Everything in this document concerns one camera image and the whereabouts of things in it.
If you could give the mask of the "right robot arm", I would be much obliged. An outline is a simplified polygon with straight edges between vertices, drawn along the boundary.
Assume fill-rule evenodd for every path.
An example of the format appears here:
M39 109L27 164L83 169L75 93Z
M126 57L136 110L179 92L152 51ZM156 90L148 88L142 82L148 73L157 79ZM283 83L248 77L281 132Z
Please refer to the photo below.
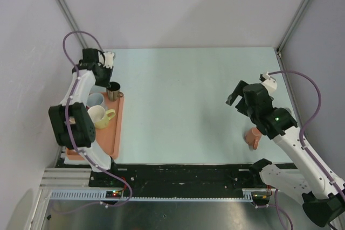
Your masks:
M301 178L281 171L261 159L251 165L249 181L255 187L275 187L302 205L306 216L317 226L325 227L344 213L344 180L335 174L313 147L300 135L297 121L285 108L273 106L270 96L277 88L275 80L248 84L239 81L226 104L235 106L256 128L291 159Z

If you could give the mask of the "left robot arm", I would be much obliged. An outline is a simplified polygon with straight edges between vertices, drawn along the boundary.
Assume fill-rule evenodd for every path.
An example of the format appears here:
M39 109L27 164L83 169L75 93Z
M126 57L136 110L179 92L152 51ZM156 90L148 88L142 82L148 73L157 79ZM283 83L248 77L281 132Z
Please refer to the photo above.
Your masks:
M96 141L95 126L86 108L93 86L109 86L115 53L95 48L82 51L82 59L72 69L72 82L63 100L49 108L49 118L59 146L74 150L88 161L92 170L101 172L107 186L119 182L120 174L111 168L112 159Z

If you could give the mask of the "yellow mug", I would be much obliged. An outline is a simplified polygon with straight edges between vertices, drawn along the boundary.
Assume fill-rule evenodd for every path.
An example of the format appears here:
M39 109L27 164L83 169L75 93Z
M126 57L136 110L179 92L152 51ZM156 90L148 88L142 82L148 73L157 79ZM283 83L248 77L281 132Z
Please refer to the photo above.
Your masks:
M87 112L97 129L107 128L110 120L116 116L114 109L106 110L102 106L92 106Z

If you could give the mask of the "small salmon mug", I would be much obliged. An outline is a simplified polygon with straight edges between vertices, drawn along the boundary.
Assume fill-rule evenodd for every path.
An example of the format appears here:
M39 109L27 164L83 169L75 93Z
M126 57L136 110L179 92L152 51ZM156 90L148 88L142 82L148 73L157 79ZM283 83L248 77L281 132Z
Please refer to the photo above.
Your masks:
M257 150L261 137L262 133L253 127L245 133L244 140L253 150Z

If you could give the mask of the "dark brown mug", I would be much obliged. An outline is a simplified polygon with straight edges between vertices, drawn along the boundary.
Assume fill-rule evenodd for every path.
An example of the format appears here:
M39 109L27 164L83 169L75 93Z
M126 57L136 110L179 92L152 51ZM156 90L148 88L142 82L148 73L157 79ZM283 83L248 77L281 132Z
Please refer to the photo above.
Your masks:
M123 93L120 91L121 85L118 82L110 82L106 88L107 97L110 101L114 102L123 97Z

